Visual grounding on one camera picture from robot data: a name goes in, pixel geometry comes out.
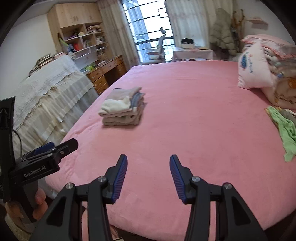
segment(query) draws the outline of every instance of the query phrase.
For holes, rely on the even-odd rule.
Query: pink bedsheet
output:
[[[110,223],[155,240],[184,239],[190,206],[183,205],[169,157],[208,183],[231,182],[265,229],[296,208],[296,160],[284,162],[278,131],[260,90],[237,87],[237,63],[173,62],[133,67],[82,115],[64,140],[78,150],[47,177],[60,190],[88,183],[128,157],[119,200],[108,205]],[[142,86],[147,106],[138,126],[104,127],[98,110],[115,87]],[[214,240],[212,213],[210,240]]]

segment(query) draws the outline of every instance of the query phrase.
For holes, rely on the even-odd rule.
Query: gray folded towel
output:
[[[135,95],[135,93],[139,92],[142,87],[134,87],[129,90],[115,88],[112,92],[107,96],[106,100],[113,99],[113,100],[123,100],[124,97],[128,96],[130,99]]]

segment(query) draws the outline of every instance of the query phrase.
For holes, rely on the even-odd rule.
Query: white wall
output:
[[[55,52],[46,15],[12,28],[0,47],[0,100],[11,96],[39,58]]]
[[[261,1],[257,0],[234,0],[234,8],[243,9],[246,19],[252,19],[254,17],[260,17],[262,20],[268,23],[267,29],[264,29],[264,25],[255,24],[246,21],[244,35],[251,34],[268,34],[284,39],[294,44],[288,31],[284,25],[278,19],[278,17]]]

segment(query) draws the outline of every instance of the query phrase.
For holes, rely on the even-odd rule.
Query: pink pillow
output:
[[[275,80],[272,78],[260,41],[242,53],[238,65],[239,87],[250,89],[274,86]]]
[[[296,57],[296,46],[275,36],[267,34],[248,35],[241,41],[248,44],[261,42],[263,47],[271,49],[283,59]]]

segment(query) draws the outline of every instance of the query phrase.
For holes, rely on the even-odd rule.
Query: curtain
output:
[[[140,64],[131,29],[120,0],[97,1],[104,31],[114,56],[122,55],[127,70]]]
[[[233,0],[204,0],[204,5],[208,17],[208,26],[211,28],[216,21],[216,10],[223,8],[232,17]]]
[[[198,46],[209,46],[208,22],[203,0],[166,0],[175,45],[190,38]]]

